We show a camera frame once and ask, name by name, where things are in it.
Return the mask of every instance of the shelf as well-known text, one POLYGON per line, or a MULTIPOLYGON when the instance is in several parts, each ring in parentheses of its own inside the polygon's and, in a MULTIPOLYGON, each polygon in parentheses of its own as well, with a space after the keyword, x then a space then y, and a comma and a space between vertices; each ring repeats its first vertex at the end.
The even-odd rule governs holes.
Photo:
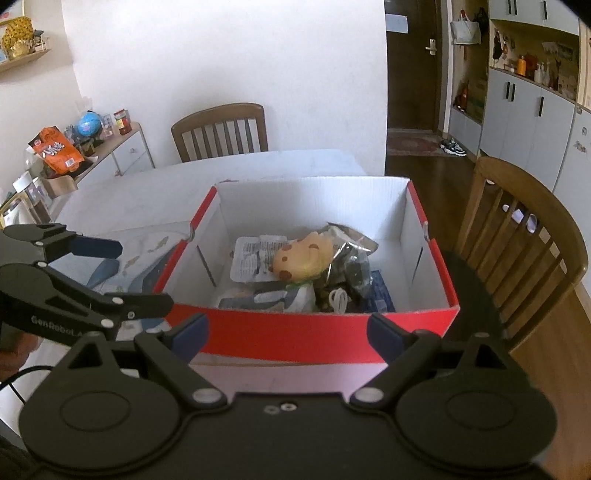
POLYGON ((16 68, 20 65, 24 65, 25 63, 29 63, 34 60, 40 59, 43 55, 50 52, 51 49, 48 48, 47 50, 36 51, 35 53, 30 53, 29 55, 25 55, 24 57, 18 57, 15 60, 7 60, 3 63, 0 63, 0 73, 6 72, 7 70, 11 70, 16 68))
POLYGON ((561 98, 563 98, 564 100, 569 101, 570 103, 572 103, 573 105, 576 105, 576 102, 574 100, 571 100, 570 98, 565 97, 564 95, 562 95, 561 93, 558 93, 556 90, 551 90, 548 87, 545 87, 544 85, 542 85, 541 83, 536 83, 533 80, 530 80, 528 78, 522 77, 521 75, 517 75, 516 73, 511 73, 508 70, 505 69, 500 69, 497 67, 490 67, 492 70, 498 70, 499 72, 503 72, 506 73, 507 75, 510 75, 512 77, 518 78, 519 80, 523 80, 525 82, 531 83, 532 85, 536 85, 540 88, 542 88, 542 90, 546 90, 547 92, 553 93, 561 98))

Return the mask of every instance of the bottle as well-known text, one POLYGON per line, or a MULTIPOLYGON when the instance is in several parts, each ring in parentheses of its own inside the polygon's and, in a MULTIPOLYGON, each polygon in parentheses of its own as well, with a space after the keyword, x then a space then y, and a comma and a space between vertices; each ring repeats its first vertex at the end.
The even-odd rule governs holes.
POLYGON ((525 77, 525 66, 525 57, 522 55, 521 57, 519 57, 519 60, 517 60, 517 75, 525 77))

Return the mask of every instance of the paper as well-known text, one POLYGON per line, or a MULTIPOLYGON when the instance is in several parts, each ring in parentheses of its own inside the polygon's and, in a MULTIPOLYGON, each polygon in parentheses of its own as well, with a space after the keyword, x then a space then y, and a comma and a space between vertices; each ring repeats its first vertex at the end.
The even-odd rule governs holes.
POLYGON ((275 281, 270 271, 275 253, 287 245, 287 237, 242 236, 236 240, 230 278, 239 283, 275 281))
POLYGON ((386 32, 408 33, 408 18, 386 14, 386 32))

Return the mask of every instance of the jar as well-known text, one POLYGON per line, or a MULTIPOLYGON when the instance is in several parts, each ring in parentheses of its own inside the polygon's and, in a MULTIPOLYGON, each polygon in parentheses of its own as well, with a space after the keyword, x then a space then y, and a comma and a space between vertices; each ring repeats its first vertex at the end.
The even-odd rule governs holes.
POLYGON ((119 110, 117 113, 114 113, 113 115, 115 117, 115 122, 117 123, 117 128, 119 128, 119 133, 121 135, 125 135, 131 132, 131 121, 129 120, 129 113, 127 113, 127 110, 119 110))

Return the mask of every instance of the door handle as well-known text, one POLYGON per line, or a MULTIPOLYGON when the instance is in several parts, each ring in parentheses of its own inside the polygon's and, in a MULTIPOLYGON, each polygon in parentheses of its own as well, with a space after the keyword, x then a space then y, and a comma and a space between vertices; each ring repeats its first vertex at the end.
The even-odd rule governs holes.
POLYGON ((434 38, 430 38, 429 39, 429 46, 425 47, 425 50, 428 50, 428 52, 432 55, 435 56, 436 52, 437 52, 437 43, 435 41, 434 38))

